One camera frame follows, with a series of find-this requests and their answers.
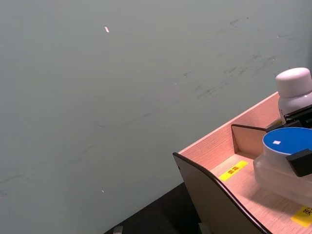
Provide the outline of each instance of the white bottle cap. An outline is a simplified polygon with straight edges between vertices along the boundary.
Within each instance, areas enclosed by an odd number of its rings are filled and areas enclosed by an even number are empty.
[[[282,98],[302,96],[312,91],[311,73],[305,67],[292,68],[278,74],[276,83]]]

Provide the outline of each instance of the yellow sticker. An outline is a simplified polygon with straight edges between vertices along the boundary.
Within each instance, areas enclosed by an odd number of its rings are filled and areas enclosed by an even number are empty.
[[[312,223],[312,208],[311,207],[301,207],[300,210],[291,217],[291,220],[300,224],[302,227],[309,227]]]
[[[225,181],[227,179],[229,179],[230,177],[232,177],[233,175],[235,175],[237,172],[240,171],[240,169],[242,169],[243,167],[245,167],[248,164],[248,162],[246,161],[240,161],[239,163],[237,163],[235,166],[231,167],[230,169],[228,169],[225,173],[223,173],[222,175],[220,175],[219,179]]]

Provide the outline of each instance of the blue lid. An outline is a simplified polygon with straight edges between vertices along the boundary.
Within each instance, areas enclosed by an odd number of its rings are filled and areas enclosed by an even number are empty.
[[[276,129],[265,134],[263,144],[272,150],[290,155],[305,149],[312,150],[312,129]]]

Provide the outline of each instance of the wooden organizer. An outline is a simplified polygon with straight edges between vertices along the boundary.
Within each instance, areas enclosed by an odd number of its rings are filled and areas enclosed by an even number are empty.
[[[174,153],[201,221],[214,234],[312,234],[291,220],[302,205],[260,188],[254,179],[253,160],[262,153],[266,127],[279,119],[278,98],[269,96]],[[217,179],[241,160],[248,165],[226,181]]]

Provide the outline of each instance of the white bottle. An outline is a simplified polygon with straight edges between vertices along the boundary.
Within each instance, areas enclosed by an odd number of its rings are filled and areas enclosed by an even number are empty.
[[[285,114],[312,105],[312,78],[308,68],[298,67],[282,72],[276,76],[276,83],[283,123]]]

